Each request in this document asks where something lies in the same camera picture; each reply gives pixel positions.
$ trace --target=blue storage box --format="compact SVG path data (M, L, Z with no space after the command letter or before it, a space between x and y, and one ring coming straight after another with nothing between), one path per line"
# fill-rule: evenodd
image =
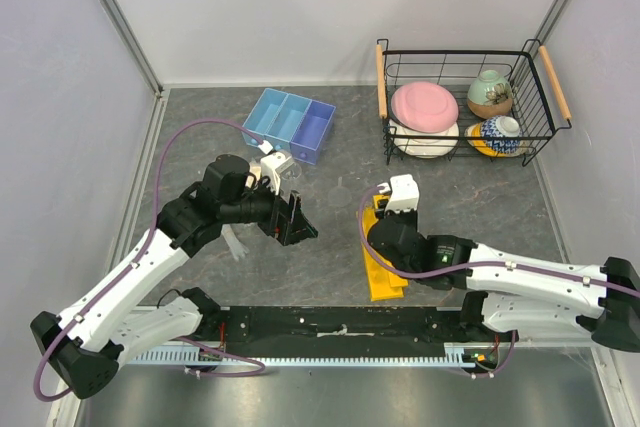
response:
M317 100L265 89L244 127L269 141L274 149L284 149L295 159L315 165L335 110ZM243 136L247 144L258 145L255 139Z
M302 119L296 135L291 141L291 154L294 158L315 165L322 144L327 138L333 113L333 105L312 100L307 113Z
M251 132L258 134L261 138L265 138L267 131L274 119L278 115L278 111L286 99L287 93L274 89L264 89L264 92L258 99L255 107L245 120L243 126ZM257 146L258 142L247 134L242 134L244 140L249 145Z
M309 104L311 100L305 97L287 94L265 137L274 149L291 152L291 139L298 131Z

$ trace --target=blue plastic container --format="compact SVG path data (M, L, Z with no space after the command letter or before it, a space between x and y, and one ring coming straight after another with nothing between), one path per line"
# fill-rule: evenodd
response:
M286 92L280 92L279 90L264 89L264 92L258 99L249 117L247 117L247 120L245 120L243 126L251 132L258 134L261 138L265 138L269 127L271 127L271 124L278 115L280 107L287 98L287 95ZM255 139L252 139L246 134L242 135L247 144L258 145Z
M310 99L287 94L266 135L266 139L271 142L274 149L291 152L291 140L298 131L309 104L311 104Z
M294 158L315 165L322 144L327 138L336 108L312 100L309 108L291 140L291 154Z

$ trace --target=white plate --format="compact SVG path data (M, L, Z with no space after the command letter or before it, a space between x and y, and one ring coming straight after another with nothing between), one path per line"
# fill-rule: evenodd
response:
M396 128L397 135L428 135L423 132L404 127L393 120L389 120L389 125ZM438 134L431 135L446 135L447 137L458 137L460 130L458 124L453 124L449 129ZM396 146L405 152L406 154L414 157L420 157L423 159L433 159L434 157L441 157L448 154L458 143L458 139L444 140L444 139L393 139Z

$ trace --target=robotic arm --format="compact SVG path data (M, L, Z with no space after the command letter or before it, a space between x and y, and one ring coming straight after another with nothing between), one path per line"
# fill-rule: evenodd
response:
M133 321L125 318L158 282L220 237L224 224L255 222L284 246L317 237L301 211L299 194L292 191L288 201L280 196L280 173L292 162L286 152L272 153L261 160L262 175L257 179L244 159L219 156L201 181L164 206L153 240L138 262L132 264L149 231L84 297L58 316L42 312L32 321L43 353L65 326L77 322L49 363L79 398L96 394L127 362L152 347L218 329L220 306L199 288L188 289L170 304ZM130 265L133 269L126 272L126 279L118 281ZM110 284L111 289L84 316L78 314Z
M640 285L628 261L610 257L604 266L562 264L453 235L425 238L417 230L419 192L411 175L392 177L382 187L388 197L378 205L379 220L369 231L368 243L418 282L474 291L465 298L462 318L494 332L517 330L536 339L590 335L606 347L640 352L640 302L604 286L635 290ZM448 269L461 264L471 267ZM450 272L416 278L441 269Z

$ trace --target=blue and white bowl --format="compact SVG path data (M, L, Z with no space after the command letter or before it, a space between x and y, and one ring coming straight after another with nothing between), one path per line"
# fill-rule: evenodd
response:
M513 137L520 135L520 124L513 117L498 115L480 124L482 137L504 137L505 140L485 140L487 147L501 154L514 154L520 147L520 141Z

